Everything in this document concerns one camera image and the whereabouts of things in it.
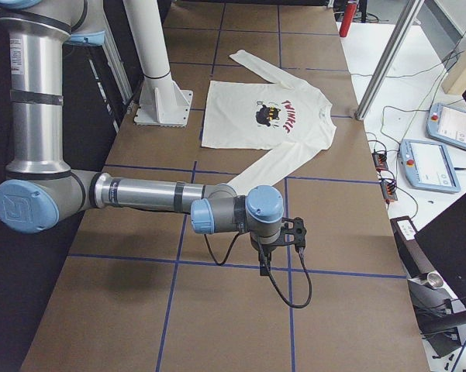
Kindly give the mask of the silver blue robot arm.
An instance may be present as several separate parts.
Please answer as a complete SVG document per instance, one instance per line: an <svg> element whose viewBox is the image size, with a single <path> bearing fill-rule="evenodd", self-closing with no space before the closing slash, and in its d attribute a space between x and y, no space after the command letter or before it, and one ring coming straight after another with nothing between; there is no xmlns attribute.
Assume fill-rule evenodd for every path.
<svg viewBox="0 0 466 372"><path fill-rule="evenodd" d="M229 185L148 181L72 169L63 158L62 48L105 40L100 1L0 1L9 31L14 158L0 184L0 220L38 233L90 208L129 207L190 215L194 231L248 234L261 274L286 243L280 192L271 186L237 194Z"/></svg>

